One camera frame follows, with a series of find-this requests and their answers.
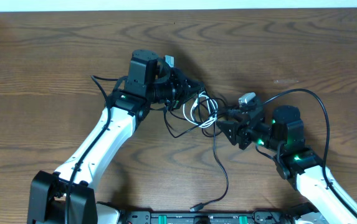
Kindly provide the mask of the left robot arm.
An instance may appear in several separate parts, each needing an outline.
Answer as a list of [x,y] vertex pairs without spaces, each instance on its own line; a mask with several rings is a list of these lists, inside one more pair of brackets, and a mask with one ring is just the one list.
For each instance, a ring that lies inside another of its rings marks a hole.
[[176,110],[203,91],[204,84],[174,67],[174,58],[150,50],[132,53],[128,75],[116,79],[94,129],[53,173],[39,171],[31,182],[28,223],[118,223],[120,212],[95,201],[95,191],[113,157],[137,130],[151,105]]

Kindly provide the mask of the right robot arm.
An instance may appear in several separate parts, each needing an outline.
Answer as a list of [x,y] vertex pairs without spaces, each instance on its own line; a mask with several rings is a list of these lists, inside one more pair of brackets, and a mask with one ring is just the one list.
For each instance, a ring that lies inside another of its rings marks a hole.
[[309,203],[290,213],[293,223],[357,223],[357,203],[337,183],[323,160],[305,144],[304,125],[300,110],[294,106],[278,106],[271,123],[258,98],[248,100],[229,110],[229,121],[217,127],[232,145],[246,149],[250,144],[272,152],[277,172]]

